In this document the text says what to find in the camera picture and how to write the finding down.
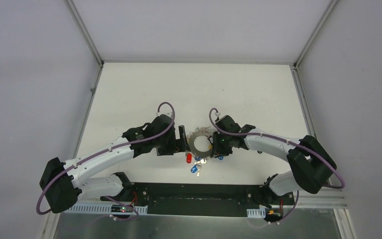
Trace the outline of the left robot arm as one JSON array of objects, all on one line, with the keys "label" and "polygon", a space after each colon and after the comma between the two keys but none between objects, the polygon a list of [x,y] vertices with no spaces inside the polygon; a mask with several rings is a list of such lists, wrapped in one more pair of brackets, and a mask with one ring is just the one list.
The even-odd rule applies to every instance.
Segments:
[{"label": "left robot arm", "polygon": [[110,196],[127,201],[132,188],[124,172],[106,177],[96,177],[96,174],[153,149],[158,156],[188,151],[185,127],[175,127],[170,116],[161,114],[152,122],[128,129],[109,145],[84,157],[66,161],[55,157],[49,160],[39,181],[42,194],[36,205],[37,213],[44,214],[40,209],[43,199],[50,207],[46,213],[55,214],[68,210],[84,199]]}]

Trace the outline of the key with red tag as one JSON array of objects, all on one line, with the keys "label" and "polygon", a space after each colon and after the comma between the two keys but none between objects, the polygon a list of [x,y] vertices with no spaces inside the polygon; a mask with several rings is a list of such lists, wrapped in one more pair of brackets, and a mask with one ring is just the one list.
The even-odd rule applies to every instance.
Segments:
[{"label": "key with red tag", "polygon": [[188,164],[191,164],[192,161],[193,161],[193,154],[192,154],[192,153],[187,153],[187,154],[186,154],[186,162],[187,162]]}]

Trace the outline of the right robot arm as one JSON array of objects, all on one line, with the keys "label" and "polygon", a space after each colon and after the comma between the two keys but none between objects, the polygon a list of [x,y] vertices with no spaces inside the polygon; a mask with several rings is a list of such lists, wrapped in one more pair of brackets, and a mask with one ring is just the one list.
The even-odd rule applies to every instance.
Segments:
[{"label": "right robot arm", "polygon": [[293,191],[317,194],[336,172],[335,162],[311,135],[286,139],[264,133],[250,124],[240,126],[229,115],[210,122],[216,129],[212,155],[228,156],[233,148],[241,148],[266,153],[289,164],[290,171],[274,174],[260,186],[260,195],[269,204],[275,204],[283,195]]}]

